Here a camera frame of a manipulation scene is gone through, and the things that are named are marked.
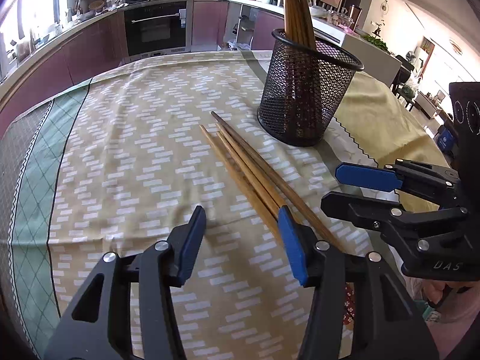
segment blue gripper pad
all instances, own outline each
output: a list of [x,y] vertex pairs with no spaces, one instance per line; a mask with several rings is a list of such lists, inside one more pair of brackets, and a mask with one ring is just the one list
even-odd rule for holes
[[206,221],[205,210],[203,207],[197,206],[188,224],[182,226],[184,231],[190,229],[178,256],[178,280],[182,285],[190,278],[191,272],[194,270],[198,250],[205,234]]
[[403,184],[402,180],[397,179],[397,175],[393,170],[378,169],[353,163],[341,163],[337,166],[335,178],[342,184],[383,192],[399,190]]
[[307,256],[300,244],[295,226],[287,207],[281,207],[278,212],[278,229],[282,236],[286,256],[289,258],[293,277],[303,286],[307,282]]

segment chair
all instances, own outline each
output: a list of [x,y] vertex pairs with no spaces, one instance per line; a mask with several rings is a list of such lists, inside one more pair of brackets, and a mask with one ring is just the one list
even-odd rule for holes
[[402,63],[402,66],[404,66],[408,71],[414,71],[415,67],[404,57],[402,57],[401,55],[397,55],[395,56],[395,58],[398,59]]
[[392,93],[396,96],[398,94],[398,86],[407,82],[410,78],[410,73],[414,71],[415,67],[401,55],[397,55],[395,58],[402,63],[397,75],[393,79]]
[[400,88],[397,93],[398,93],[398,96],[397,96],[398,99],[399,99],[400,97],[403,97],[403,98],[405,99],[405,101],[406,101],[405,109],[410,112],[410,111],[412,110],[412,108],[414,107],[414,105],[415,105],[414,99],[411,98],[409,95],[407,95],[407,94],[403,91],[403,88]]

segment chopstick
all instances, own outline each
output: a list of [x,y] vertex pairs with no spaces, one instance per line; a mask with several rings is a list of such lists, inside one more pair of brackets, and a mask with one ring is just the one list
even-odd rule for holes
[[330,233],[310,207],[303,201],[299,195],[285,182],[284,179],[251,147],[225,120],[218,116],[214,111],[212,116],[219,124],[237,141],[239,146],[250,156],[250,158],[268,175],[275,185],[285,194],[293,203],[298,211],[308,220],[317,233],[327,242],[343,251],[340,242]]
[[208,143],[211,147],[213,147],[217,157],[225,164],[225,168],[230,174],[230,177],[235,181],[237,184],[238,189],[246,196],[247,200],[250,202],[253,209],[257,212],[258,216],[262,219],[263,223],[270,229],[272,234],[275,238],[282,242],[282,237],[280,236],[280,232],[278,230],[277,221],[271,214],[271,212],[267,209],[267,207],[263,204],[260,200],[256,192],[253,190],[251,185],[244,179],[242,173],[237,171],[230,161],[227,159],[225,152],[220,148],[220,146],[213,140],[213,137],[208,133],[206,128],[200,125],[200,129],[202,133],[208,140]]
[[258,178],[256,178],[255,174],[250,170],[249,166],[243,161],[245,158],[240,156],[239,153],[235,151],[235,149],[230,145],[230,140],[228,140],[224,135],[223,131],[218,133],[220,140],[222,141],[223,145],[225,146],[226,150],[230,153],[235,163],[238,167],[242,170],[243,174],[245,175],[246,179],[250,182],[251,186],[260,197],[260,199],[265,203],[265,206],[268,208],[270,213],[278,220],[278,210],[280,209],[277,203],[272,199],[270,194],[264,188],[262,183]]
[[[248,156],[248,154],[238,145],[236,140],[234,140],[234,138],[232,138],[232,136],[229,134],[229,132],[227,130],[225,130],[225,128],[223,126],[219,125],[218,123],[217,123],[217,128],[220,130],[220,133],[222,134],[222,136],[225,137],[225,139],[228,141],[230,147],[233,148],[233,150],[236,152],[236,154],[239,157],[241,157],[242,162],[244,164],[246,164],[247,169],[251,170],[251,172],[255,175],[256,179],[260,182],[260,185],[262,187],[261,190],[265,189],[268,192],[268,194],[272,197],[274,202],[276,203],[277,211],[272,212],[272,214],[278,220],[278,210],[281,207],[287,205],[287,202],[285,202],[285,199],[282,198],[280,196],[280,194],[277,192],[277,190],[275,189],[275,186],[272,185],[272,180],[270,180],[270,178],[268,178],[268,176],[265,174],[263,169],[261,169],[257,165],[257,163],[254,162]],[[260,195],[259,191],[257,190],[257,188],[255,188],[255,186],[254,186],[254,189],[256,190],[257,194]],[[302,222],[301,220],[299,220],[298,216],[296,216],[296,214],[294,212],[292,212],[292,216],[297,223]]]
[[307,0],[284,0],[284,9],[286,37],[315,49],[314,27]]

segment window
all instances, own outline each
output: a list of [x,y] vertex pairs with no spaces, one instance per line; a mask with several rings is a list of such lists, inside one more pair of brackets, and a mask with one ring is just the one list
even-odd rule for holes
[[30,29],[45,35],[49,26],[55,22],[53,16],[53,0],[23,0],[22,24],[25,35]]
[[17,2],[16,0],[8,10],[7,15],[3,19],[0,25],[0,32],[3,34],[3,40],[5,42],[5,49],[7,51],[13,50],[14,47],[10,44],[12,40],[18,42],[18,21],[17,21]]

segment table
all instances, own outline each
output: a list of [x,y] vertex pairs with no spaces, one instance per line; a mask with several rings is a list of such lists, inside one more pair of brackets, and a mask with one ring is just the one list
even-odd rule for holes
[[[271,52],[199,52],[138,61],[49,99],[0,142],[0,284],[10,317],[40,355],[69,300],[107,251],[136,254],[188,221],[201,204],[207,231],[191,279],[172,290],[187,357],[295,356],[313,295],[299,288],[281,245],[215,157],[214,110],[282,175],[346,250],[375,249],[395,267],[379,233],[327,218],[321,197],[341,190],[342,161],[383,166],[396,158],[445,166],[434,142],[388,88],[357,73],[315,147],[266,134],[255,118]],[[406,209],[434,209],[401,196]],[[141,354],[138,288],[131,331]],[[345,321],[341,355],[352,326]]]

